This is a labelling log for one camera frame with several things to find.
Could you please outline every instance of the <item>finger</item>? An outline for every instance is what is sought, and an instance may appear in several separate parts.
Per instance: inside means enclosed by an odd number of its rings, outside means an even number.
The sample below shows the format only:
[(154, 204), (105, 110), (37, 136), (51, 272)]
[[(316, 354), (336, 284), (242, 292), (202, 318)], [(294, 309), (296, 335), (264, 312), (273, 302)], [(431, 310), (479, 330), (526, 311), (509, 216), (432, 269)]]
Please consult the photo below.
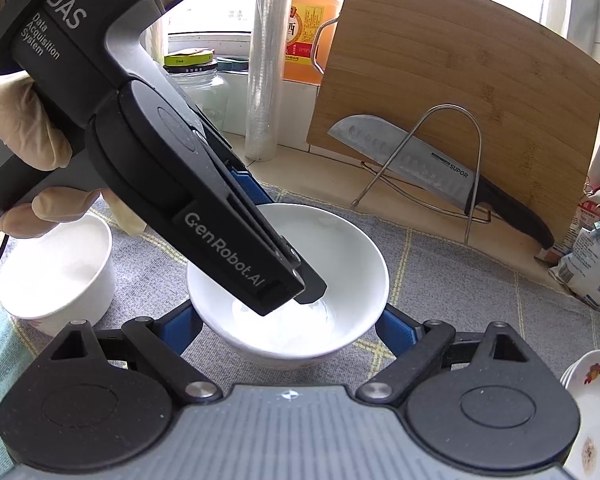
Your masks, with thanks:
[(109, 208), (113, 213), (113, 218), (120, 228), (128, 235), (139, 235), (146, 228), (146, 222), (142, 220), (136, 213), (129, 209), (122, 200), (120, 200), (112, 190), (102, 189), (102, 197), (109, 204)]
[(73, 222), (89, 210), (100, 191), (81, 191), (71, 187), (47, 187), (33, 199), (35, 215), (48, 222)]
[(49, 120), (32, 85), (26, 73), (0, 81), (0, 139), (37, 170), (65, 168), (71, 145)]
[(58, 224), (36, 216), (31, 204), (20, 204), (0, 217), (0, 231), (13, 238), (39, 238)]

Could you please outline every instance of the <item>gloved hand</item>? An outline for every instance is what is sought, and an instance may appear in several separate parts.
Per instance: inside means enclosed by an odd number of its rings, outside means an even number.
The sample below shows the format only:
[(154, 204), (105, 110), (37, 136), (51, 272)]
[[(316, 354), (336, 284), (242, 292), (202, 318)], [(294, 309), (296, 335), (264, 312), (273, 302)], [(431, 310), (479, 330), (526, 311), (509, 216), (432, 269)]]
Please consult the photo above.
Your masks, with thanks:
[[(33, 80), (24, 72), (0, 76), (0, 139), (37, 170), (65, 168), (72, 156), (71, 145), (49, 120), (32, 85)], [(110, 189), (81, 191), (50, 187), (40, 192), (32, 203), (18, 205), (3, 214), (0, 231), (14, 238), (42, 236), (59, 222), (80, 218), (100, 193), (124, 231), (136, 235), (144, 230), (146, 223)]]

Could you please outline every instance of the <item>wooden cutting board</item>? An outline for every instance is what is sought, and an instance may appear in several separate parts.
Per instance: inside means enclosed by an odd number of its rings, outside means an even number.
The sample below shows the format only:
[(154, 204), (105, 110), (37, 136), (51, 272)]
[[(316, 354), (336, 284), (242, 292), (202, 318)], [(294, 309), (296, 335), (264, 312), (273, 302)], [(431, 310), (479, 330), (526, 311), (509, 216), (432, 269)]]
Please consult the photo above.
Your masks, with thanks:
[[(477, 119), (482, 173), (525, 203), (556, 240), (582, 196), (600, 118), (600, 65), (491, 0), (344, 0), (307, 142), (360, 155), (327, 135), (371, 114), (405, 130), (453, 103)], [(458, 112), (417, 136), (475, 168), (477, 134)]]

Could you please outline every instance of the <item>cutting board stand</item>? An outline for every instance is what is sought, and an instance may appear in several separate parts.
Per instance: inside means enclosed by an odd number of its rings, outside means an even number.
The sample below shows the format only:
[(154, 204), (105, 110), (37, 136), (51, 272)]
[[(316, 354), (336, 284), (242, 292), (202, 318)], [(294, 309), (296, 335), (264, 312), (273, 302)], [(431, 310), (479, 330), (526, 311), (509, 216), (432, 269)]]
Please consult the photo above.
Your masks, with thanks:
[[(427, 202), (424, 202), (423, 200), (420, 200), (420, 199), (414, 197), (413, 195), (410, 195), (405, 190), (396, 186), (391, 180), (389, 180), (387, 177), (384, 176), (384, 172), (389, 167), (389, 164), (392, 163), (394, 158), (398, 155), (398, 153), (400, 153), (400, 150), (402, 150), (404, 148), (405, 144), (407, 144), (407, 142), (409, 142), (409, 139), (411, 139), (411, 137), (413, 137), (413, 134), (418, 130), (418, 128), (422, 126), (422, 123), (424, 121), (426, 121), (428, 117), (430, 117), (431, 115), (433, 115), (436, 112), (439, 112), (440, 110), (455, 110), (457, 112), (460, 112), (460, 113), (466, 115), (469, 118), (469, 120), (473, 123), (473, 125), (475, 127), (475, 131), (478, 133), (478, 160), (475, 165), (475, 180), (474, 180), (474, 188), (473, 188), (474, 192), (471, 196), (471, 207), (469, 208), (469, 214), (458, 213), (456, 211), (449, 211), (447, 209), (442, 209), (442, 208), (436, 207), (434, 205), (431, 205)], [(389, 187), (391, 187), (392, 189), (394, 189), (395, 191), (400, 193), (403, 197), (408, 198), (409, 200), (412, 200), (413, 202), (415, 202), (423, 207), (426, 207), (426, 208), (436, 211), (438, 213), (453, 216), (455, 218), (464, 218), (466, 220), (466, 229), (464, 230), (464, 244), (466, 246), (468, 246), (469, 245), (469, 234), (471, 232), (472, 222), (478, 222), (480, 224), (488, 224), (491, 222), (491, 211), (489, 211), (488, 209), (482, 209), (482, 208), (478, 207), (478, 209), (481, 212), (484, 212), (486, 214), (486, 217), (485, 218), (474, 217), (474, 212), (476, 209), (475, 195), (476, 195), (476, 192), (478, 189), (478, 179), (480, 179), (480, 161), (481, 161), (481, 159), (482, 159), (482, 132), (480, 130), (480, 125), (478, 124), (478, 121), (475, 120), (475, 117), (472, 116), (465, 108), (462, 108), (461, 106), (458, 106), (458, 105), (443, 104), (443, 105), (434, 106), (433, 108), (430, 108), (429, 110), (427, 110), (418, 119), (418, 122), (416, 123), (416, 125), (409, 131), (409, 133), (407, 133), (407, 135), (400, 142), (400, 144), (398, 144), (398, 147), (389, 156), (389, 158), (385, 162), (384, 166), (382, 166), (382, 168), (380, 168), (380, 170), (376, 171), (365, 161), (360, 162), (360, 166), (363, 169), (367, 170), (369, 173), (371, 173), (374, 177), (371, 180), (371, 182), (369, 182), (366, 185), (365, 189), (362, 190), (362, 192), (358, 195), (358, 197), (353, 202), (351, 202), (351, 207), (356, 208), (358, 206), (358, 204), (360, 204), (360, 201), (368, 193), (368, 191), (373, 187), (373, 185), (378, 180), (382, 180), (385, 184), (387, 184)]]

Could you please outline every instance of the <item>bottle label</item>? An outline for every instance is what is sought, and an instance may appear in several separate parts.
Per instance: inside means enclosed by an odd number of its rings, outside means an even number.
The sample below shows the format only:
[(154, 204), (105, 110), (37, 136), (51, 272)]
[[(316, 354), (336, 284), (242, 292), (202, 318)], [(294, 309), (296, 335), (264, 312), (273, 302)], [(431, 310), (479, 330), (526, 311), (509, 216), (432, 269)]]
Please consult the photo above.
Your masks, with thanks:
[(286, 56), (289, 63), (311, 65), (311, 47), (315, 32), (322, 24), (324, 7), (291, 6), (286, 28)]

